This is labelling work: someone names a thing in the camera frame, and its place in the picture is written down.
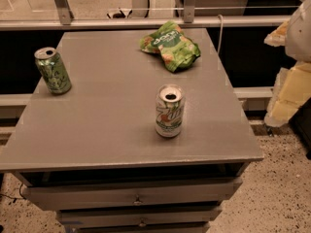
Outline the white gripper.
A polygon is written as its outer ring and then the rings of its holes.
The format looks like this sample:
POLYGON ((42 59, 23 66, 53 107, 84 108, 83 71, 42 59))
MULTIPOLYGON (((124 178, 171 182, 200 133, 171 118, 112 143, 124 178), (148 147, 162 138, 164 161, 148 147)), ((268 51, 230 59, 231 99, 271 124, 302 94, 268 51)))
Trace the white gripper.
POLYGON ((280 127, 311 98, 311 0, 305 0, 293 13, 269 33, 264 41, 271 47, 285 46, 286 55, 297 62, 291 69, 281 68, 267 106, 264 123, 280 127))

